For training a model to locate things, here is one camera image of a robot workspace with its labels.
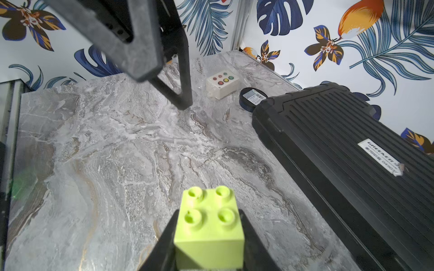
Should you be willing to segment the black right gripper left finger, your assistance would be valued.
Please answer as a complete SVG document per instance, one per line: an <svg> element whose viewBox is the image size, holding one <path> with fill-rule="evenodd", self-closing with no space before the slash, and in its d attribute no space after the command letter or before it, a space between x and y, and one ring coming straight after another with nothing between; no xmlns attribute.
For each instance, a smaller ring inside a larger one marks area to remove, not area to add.
<svg viewBox="0 0 434 271"><path fill-rule="evenodd" d="M176 210L139 271L177 271L174 235L178 216L179 210Z"/></svg>

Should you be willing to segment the lime green lego brick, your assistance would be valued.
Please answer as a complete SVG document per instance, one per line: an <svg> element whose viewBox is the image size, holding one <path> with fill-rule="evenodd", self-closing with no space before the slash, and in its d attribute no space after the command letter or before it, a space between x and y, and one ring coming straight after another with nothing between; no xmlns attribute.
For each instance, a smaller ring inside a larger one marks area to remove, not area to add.
<svg viewBox="0 0 434 271"><path fill-rule="evenodd" d="M241 269L245 235L234 191L226 186L184 190L174 245L179 270Z"/></svg>

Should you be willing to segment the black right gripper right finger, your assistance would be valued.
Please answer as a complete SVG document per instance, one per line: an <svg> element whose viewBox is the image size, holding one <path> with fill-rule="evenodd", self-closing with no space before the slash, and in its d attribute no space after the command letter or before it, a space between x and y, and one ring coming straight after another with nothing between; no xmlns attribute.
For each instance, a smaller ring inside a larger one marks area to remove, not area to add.
<svg viewBox="0 0 434 271"><path fill-rule="evenodd" d="M281 271L262 243L246 213L239 209L245 236L244 261L241 271Z"/></svg>

